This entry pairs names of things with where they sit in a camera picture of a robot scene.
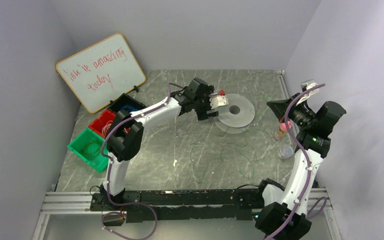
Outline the white perforated filament spool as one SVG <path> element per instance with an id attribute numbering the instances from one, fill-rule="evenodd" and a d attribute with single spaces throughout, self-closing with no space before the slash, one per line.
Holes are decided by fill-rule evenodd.
<path id="1" fill-rule="evenodd" d="M 218 116 L 214 118 L 215 125 L 228 134 L 245 132 L 255 118 L 254 105 L 249 99 L 237 93 L 228 93 L 225 98 L 227 105 L 217 108 Z"/>

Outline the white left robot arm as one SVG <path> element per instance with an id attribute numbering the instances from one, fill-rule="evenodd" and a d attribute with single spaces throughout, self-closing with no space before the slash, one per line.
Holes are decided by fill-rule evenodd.
<path id="1" fill-rule="evenodd" d="M 214 86 L 198 77 L 177 91 L 169 88 L 166 97 L 151 106 L 122 94 L 109 106 L 115 117 L 101 149 L 107 151 L 102 155 L 108 158 L 108 166 L 100 193 L 116 206 L 124 202 L 129 161 L 140 151 L 143 136 L 148 130 L 191 111 L 195 112 L 198 121 L 211 119 L 219 115 L 219 107 L 227 104 L 224 91 L 216 91 Z"/>

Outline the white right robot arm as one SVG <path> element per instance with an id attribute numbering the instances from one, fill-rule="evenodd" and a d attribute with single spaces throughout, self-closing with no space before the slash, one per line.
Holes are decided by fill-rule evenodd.
<path id="1" fill-rule="evenodd" d="M 312 223 L 308 200 L 317 172 L 331 146 L 329 135 L 346 110 L 334 101 L 326 101 L 317 112 L 307 103 L 294 103 L 294 98 L 267 102 L 279 122 L 285 117 L 294 122 L 299 133 L 295 138 L 294 163 L 286 186 L 266 179 L 260 183 L 258 196 L 264 206 L 255 217 L 255 227 L 266 240 L 299 240 Z"/>

